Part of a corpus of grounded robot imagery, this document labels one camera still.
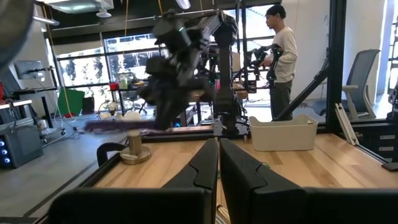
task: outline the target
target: black cap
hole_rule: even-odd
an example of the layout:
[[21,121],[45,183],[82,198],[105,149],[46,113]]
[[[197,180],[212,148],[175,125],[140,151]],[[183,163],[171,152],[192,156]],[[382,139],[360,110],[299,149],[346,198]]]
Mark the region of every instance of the black cap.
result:
[[266,15],[267,15],[267,16],[276,16],[276,14],[278,14],[278,13],[279,13],[279,15],[280,15],[280,17],[281,17],[282,19],[285,19],[285,18],[286,18],[286,11],[285,11],[285,8],[284,8],[282,5],[280,5],[280,4],[276,4],[276,5],[272,6],[272,7],[270,7],[270,8],[267,10]]

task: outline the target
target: white shirt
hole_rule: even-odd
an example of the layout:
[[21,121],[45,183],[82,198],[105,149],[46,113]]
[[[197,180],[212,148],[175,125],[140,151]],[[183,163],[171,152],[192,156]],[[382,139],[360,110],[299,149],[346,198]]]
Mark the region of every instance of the white shirt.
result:
[[[275,82],[289,82],[294,78],[297,61],[296,37],[293,30],[289,27],[283,28],[275,35],[272,43],[279,45],[284,50],[275,69],[277,77]],[[267,58],[272,60],[274,55],[270,54]]]

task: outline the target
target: dark pants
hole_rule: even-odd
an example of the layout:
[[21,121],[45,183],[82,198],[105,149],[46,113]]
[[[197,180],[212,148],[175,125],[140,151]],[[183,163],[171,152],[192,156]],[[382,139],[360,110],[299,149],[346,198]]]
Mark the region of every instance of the dark pants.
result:
[[[290,103],[290,92],[292,91],[293,80],[285,83],[275,83],[275,88],[271,89],[271,113],[275,119]],[[279,119],[279,121],[290,121],[293,114],[289,113]]]

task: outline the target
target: office chair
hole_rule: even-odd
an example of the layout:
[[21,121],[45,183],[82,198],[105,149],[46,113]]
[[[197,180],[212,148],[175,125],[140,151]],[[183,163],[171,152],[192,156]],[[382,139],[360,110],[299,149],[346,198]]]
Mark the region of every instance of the office chair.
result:
[[[374,119],[376,114],[368,97],[367,82],[372,69],[374,59],[380,52],[379,49],[362,50],[355,56],[353,66],[349,72],[343,91],[347,100],[342,100],[345,111],[349,112],[351,120],[359,118]],[[317,100],[312,105],[313,110],[320,116],[326,113],[326,100]]]

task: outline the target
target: white plastic bin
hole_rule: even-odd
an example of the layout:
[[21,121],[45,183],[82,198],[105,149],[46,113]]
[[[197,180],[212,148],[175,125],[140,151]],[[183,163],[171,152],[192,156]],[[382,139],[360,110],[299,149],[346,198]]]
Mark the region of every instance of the white plastic bin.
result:
[[318,122],[306,114],[291,121],[260,122],[249,117],[251,139],[256,151],[311,150],[315,145]]

